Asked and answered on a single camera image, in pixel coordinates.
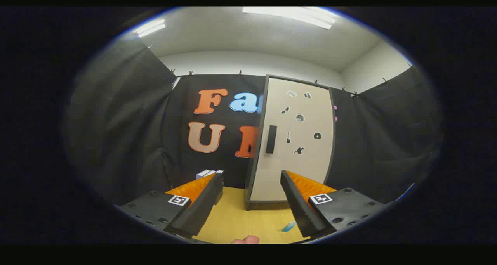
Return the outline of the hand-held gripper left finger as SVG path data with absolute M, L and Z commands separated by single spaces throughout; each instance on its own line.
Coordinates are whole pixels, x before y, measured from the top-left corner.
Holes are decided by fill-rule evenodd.
M 150 191 L 117 208 L 149 228 L 191 239 L 219 202 L 223 180 L 222 173 L 210 173 L 169 191 Z

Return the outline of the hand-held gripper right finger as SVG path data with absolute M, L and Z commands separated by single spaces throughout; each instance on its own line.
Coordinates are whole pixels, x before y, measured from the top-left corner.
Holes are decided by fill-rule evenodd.
M 343 231 L 387 207 L 355 189 L 337 190 L 290 171 L 281 171 L 280 184 L 304 238 Z

